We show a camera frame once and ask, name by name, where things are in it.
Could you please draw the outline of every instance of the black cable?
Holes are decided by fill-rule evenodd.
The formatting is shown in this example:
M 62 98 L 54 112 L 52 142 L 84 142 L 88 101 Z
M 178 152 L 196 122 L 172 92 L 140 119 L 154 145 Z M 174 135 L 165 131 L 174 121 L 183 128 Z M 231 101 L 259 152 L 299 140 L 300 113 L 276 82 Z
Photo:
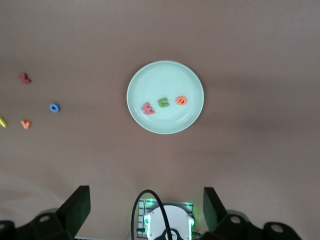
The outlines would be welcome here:
M 173 240 L 173 239 L 172 239 L 172 235 L 171 235 L 171 229 L 170 229 L 168 217 L 167 217 L 167 214 L 166 214 L 164 205 L 162 204 L 159 196 L 158 196 L 154 191 L 148 190 L 148 189 L 142 191 L 142 192 L 138 195 L 138 197 L 136 198 L 136 200 L 135 200 L 135 202 L 134 202 L 133 209 L 132 209 L 132 215 L 131 215 L 131 240 L 135 240 L 135 233 L 134 233 L 134 227 L 135 227 L 135 226 L 134 226 L 134 225 L 135 225 L 135 213 L 136 213 L 136 208 L 137 208 L 137 205 L 138 205 L 138 202 L 139 202 L 140 198 L 142 197 L 142 195 L 144 195 L 144 194 L 146 194 L 146 193 L 152 194 L 152 195 L 154 196 L 154 198 L 156 199 L 156 201 L 158 202 L 159 207 L 160 207 L 161 212 L 162 212 L 165 229 L 166 229 L 166 232 L 167 232 L 167 234 L 168 234 L 168 240 Z

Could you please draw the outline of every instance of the black mount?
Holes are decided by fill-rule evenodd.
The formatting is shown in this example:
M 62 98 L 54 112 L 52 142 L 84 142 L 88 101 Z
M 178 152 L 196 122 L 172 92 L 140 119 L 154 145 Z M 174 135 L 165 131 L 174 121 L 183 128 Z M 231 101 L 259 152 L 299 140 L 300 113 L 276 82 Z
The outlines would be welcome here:
M 89 186 L 80 186 L 55 213 L 18 228 L 13 221 L 0 221 L 0 240 L 73 240 L 90 210 Z
M 203 193 L 203 215 L 208 226 L 201 240 L 301 240 L 288 225 L 267 222 L 263 229 L 237 214 L 228 214 L 212 187 Z

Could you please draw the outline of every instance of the screw hole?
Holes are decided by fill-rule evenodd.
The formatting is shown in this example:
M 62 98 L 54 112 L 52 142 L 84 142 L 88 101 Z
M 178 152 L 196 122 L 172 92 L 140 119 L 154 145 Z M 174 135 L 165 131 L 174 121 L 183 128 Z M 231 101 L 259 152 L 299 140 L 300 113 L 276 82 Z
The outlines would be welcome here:
M 49 216 L 43 216 L 43 217 L 41 217 L 41 218 L 39 219 L 39 222 L 40 222 L 40 223 L 43 223 L 43 222 L 45 222 L 45 221 L 48 221 L 49 219 L 50 219 Z
M 271 229 L 276 233 L 280 233 L 280 234 L 284 232 L 284 229 L 278 224 L 272 224 Z
M 230 217 L 231 222 L 233 222 L 234 224 L 239 224 L 241 223 L 240 218 L 238 218 L 237 216 L 232 216 Z

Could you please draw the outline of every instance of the white robot part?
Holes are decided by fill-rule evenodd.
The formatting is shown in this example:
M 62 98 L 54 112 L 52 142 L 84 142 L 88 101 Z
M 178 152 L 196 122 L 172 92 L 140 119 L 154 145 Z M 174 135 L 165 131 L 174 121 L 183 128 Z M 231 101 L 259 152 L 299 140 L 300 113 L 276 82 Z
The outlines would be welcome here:
M 183 240 L 191 240 L 191 228 L 195 220 L 190 217 L 182 208 L 174 205 L 165 205 L 170 228 L 178 231 Z M 166 229 L 164 217 L 160 207 L 155 208 L 152 212 L 144 215 L 144 223 L 146 226 L 146 235 L 148 240 L 154 240 L 160 237 Z M 172 240 L 177 240 L 178 236 L 174 231 L 171 231 Z

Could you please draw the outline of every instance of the light green plate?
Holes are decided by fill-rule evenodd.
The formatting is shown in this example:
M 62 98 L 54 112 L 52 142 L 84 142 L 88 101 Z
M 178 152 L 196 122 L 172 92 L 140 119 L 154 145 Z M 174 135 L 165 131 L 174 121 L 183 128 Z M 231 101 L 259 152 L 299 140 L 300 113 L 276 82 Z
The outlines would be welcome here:
M 179 96 L 186 97 L 185 105 L 177 103 Z M 160 106 L 158 101 L 163 98 L 167 98 L 169 106 Z M 187 66 L 166 60 L 141 68 L 131 79 L 126 94 L 134 120 L 157 134 L 174 134 L 188 128 L 199 117 L 204 98 L 198 76 Z M 143 110 L 146 103 L 154 110 L 153 114 Z

